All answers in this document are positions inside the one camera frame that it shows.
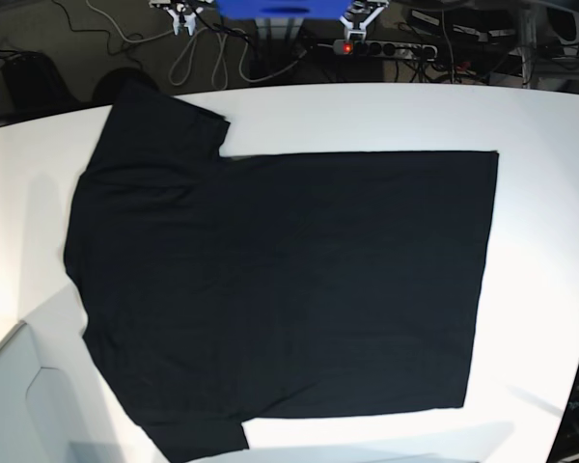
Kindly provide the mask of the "blue box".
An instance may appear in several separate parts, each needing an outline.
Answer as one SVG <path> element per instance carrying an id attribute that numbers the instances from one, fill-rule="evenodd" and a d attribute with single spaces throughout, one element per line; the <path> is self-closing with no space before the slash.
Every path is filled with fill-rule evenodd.
<path id="1" fill-rule="evenodd" d="M 314 18 L 337 19 L 350 0 L 218 0 L 220 13 L 230 19 Z"/>

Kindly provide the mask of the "grey side panel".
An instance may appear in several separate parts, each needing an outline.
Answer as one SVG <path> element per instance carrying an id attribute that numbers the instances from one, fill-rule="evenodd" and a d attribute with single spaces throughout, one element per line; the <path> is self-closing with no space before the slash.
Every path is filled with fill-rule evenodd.
<path id="1" fill-rule="evenodd" d="M 0 462 L 125 462 L 98 381 L 43 348 L 26 323 L 0 341 Z"/>

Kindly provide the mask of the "black T-shirt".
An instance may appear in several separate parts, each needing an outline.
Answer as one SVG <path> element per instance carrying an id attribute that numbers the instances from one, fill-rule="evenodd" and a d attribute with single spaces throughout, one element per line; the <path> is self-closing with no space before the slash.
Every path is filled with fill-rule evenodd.
<path id="1" fill-rule="evenodd" d="M 461 407 L 497 154 L 234 161 L 229 127 L 130 84 L 78 180 L 64 263 L 128 416 L 188 462 L 252 419 Z"/>

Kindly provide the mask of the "white power strip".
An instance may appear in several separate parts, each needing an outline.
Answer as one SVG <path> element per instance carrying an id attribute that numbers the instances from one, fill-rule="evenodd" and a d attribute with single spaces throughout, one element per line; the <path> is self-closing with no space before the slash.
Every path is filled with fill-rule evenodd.
<path id="1" fill-rule="evenodd" d="M 438 56 L 436 46 L 414 42 L 335 40 L 332 49 L 341 56 L 416 62 L 433 62 Z"/>

